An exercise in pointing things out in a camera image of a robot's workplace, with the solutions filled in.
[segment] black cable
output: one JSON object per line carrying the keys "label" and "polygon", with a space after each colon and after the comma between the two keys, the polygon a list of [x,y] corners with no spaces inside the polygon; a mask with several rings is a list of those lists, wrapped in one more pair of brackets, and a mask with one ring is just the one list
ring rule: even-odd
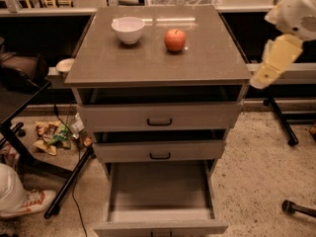
{"label": "black cable", "polygon": [[[56,101],[55,101],[55,97],[54,97],[54,94],[53,94],[53,89],[52,89],[51,85],[50,85],[50,89],[51,89],[52,100],[53,100],[53,113],[61,121],[61,123],[68,129],[69,133],[71,134],[71,137],[74,138],[73,132],[70,130],[68,125],[59,117],[59,109],[57,107],[57,104],[56,104]],[[75,140],[76,145],[78,147],[78,156],[79,156],[78,162],[79,162],[80,158],[81,158],[81,156],[80,156],[80,154],[81,154],[80,144],[78,142],[78,139],[74,138],[74,140]],[[78,183],[78,177],[76,177],[76,179],[74,181],[74,185],[73,185],[73,188],[72,188],[71,196],[72,196],[74,202],[76,203],[76,206],[77,206],[77,209],[78,209],[78,213],[79,213],[80,222],[81,222],[81,226],[83,228],[83,231],[85,232],[85,236],[88,237],[87,230],[86,230],[85,224],[83,222],[82,214],[81,214],[81,209],[80,209],[79,203],[78,203],[78,201],[77,201],[77,199],[75,197],[75,194],[74,194],[76,186],[77,186],[77,183]]]}

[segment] sneaker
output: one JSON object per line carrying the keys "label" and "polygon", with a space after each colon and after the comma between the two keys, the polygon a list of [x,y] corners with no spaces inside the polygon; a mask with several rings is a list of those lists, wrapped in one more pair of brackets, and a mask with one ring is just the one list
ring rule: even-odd
{"label": "sneaker", "polygon": [[49,207],[56,197],[55,191],[30,191],[28,192],[28,201],[16,211],[0,211],[0,218],[13,218],[26,214],[40,212]]}

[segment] gray cabinet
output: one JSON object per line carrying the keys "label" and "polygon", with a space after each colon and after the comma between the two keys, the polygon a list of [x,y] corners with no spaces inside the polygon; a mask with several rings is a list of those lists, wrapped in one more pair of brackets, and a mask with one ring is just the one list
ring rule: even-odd
{"label": "gray cabinet", "polygon": [[[126,15],[146,22],[134,46],[122,45],[111,30],[111,21]],[[163,34],[181,21],[186,48],[169,53]],[[109,180],[104,223],[95,227],[99,236],[225,231],[211,173],[241,112],[248,80],[212,7],[98,10],[66,84]]]}

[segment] white pants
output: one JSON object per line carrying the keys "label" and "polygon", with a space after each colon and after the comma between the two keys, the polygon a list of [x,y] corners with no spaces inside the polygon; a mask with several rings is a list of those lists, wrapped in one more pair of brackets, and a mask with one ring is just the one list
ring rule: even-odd
{"label": "white pants", "polygon": [[28,200],[18,174],[0,163],[0,211],[14,212]]}

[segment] bottom drawer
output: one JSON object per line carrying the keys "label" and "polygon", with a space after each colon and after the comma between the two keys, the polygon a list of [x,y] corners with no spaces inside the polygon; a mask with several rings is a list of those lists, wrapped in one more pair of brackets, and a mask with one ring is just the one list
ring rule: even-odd
{"label": "bottom drawer", "polygon": [[204,161],[116,163],[99,236],[221,234]]}

